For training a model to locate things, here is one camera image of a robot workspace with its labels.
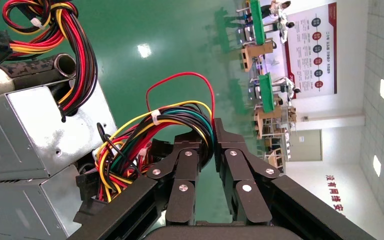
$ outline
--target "black arm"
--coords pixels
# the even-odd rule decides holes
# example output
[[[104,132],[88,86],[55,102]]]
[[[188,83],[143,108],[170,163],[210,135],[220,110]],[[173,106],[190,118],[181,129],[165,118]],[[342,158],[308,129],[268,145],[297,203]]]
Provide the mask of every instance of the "black arm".
[[[279,170],[248,151],[241,135],[215,120],[216,170],[233,222],[195,222],[201,141],[178,135],[170,155],[85,221],[69,240],[137,240],[166,209],[166,227],[147,240],[375,240]]]

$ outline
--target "wire bundle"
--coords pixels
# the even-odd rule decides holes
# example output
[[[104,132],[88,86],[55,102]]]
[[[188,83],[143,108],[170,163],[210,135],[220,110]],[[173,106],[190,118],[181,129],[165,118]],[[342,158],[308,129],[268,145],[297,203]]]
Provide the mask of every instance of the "wire bundle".
[[[202,77],[208,83],[211,99],[214,99],[214,93],[208,80],[198,73],[187,72],[176,74],[152,86],[146,94],[147,106],[149,106],[150,90],[170,79],[184,75]],[[203,113],[200,106],[208,111],[209,117]],[[161,107],[158,111],[160,115],[157,116],[152,116],[152,113],[156,111],[150,111],[133,118],[121,126],[112,136],[105,134],[104,129],[98,123],[98,131],[104,143],[96,154],[95,165],[101,179],[97,199],[111,202],[112,198],[128,187],[128,184],[131,184],[142,174],[146,174],[147,170],[158,161],[158,159],[149,156],[147,152],[151,140],[155,134],[168,126],[181,125],[195,131],[203,145],[200,152],[201,159],[203,159],[202,166],[211,159],[215,146],[212,124],[214,122],[214,107],[210,109],[200,101],[190,100]],[[140,119],[138,124],[122,133],[127,126]]]
[[[12,22],[10,13],[15,7],[22,10],[34,26],[23,27]],[[32,35],[44,30],[30,42],[11,40],[9,45],[14,53],[9,61],[36,58],[57,47],[64,39],[69,41],[76,58],[76,79],[71,90],[58,101],[63,122],[66,115],[75,114],[90,98],[98,81],[95,53],[77,19],[78,15],[71,2],[61,0],[9,0],[2,9],[3,20],[17,33]]]

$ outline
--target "metal pipe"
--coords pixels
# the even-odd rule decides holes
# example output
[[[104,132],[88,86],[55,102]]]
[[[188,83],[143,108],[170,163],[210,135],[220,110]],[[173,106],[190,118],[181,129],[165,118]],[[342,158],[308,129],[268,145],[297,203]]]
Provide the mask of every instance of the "metal pipe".
[[[76,76],[76,61],[66,53],[0,65],[0,95]]]

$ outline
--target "white cable tie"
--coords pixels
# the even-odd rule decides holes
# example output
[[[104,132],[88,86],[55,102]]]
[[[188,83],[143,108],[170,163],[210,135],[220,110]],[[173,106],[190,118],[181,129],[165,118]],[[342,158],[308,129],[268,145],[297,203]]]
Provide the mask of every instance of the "white cable tie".
[[[158,110],[158,109],[152,111],[152,113],[151,113],[152,121],[153,121],[153,124],[155,124],[155,126],[160,125],[160,123],[159,123],[158,120],[157,120],[157,116],[160,116],[160,115],[161,115],[161,112],[160,112],[160,110]]]
[[[37,19],[36,17],[33,17],[31,20],[30,20],[31,24],[33,24],[33,26],[35,27],[38,27],[42,30],[45,29],[45,27],[42,25],[41,21],[39,19]]]
[[[139,156],[145,157],[147,155],[148,148],[142,148],[139,151]]]

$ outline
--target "red poster border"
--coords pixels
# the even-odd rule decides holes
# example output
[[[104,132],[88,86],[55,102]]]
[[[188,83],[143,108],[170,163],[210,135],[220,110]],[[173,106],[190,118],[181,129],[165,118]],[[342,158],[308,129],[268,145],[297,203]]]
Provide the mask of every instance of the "red poster border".
[[[337,74],[337,3],[330,3],[327,5],[328,11],[329,11],[329,23],[333,26],[333,93],[338,93],[338,74]],[[291,57],[289,53],[289,44],[288,42],[285,43],[285,54],[286,54],[286,67],[287,67],[287,75],[289,76],[289,79],[295,84],[295,75],[292,73],[291,70]]]

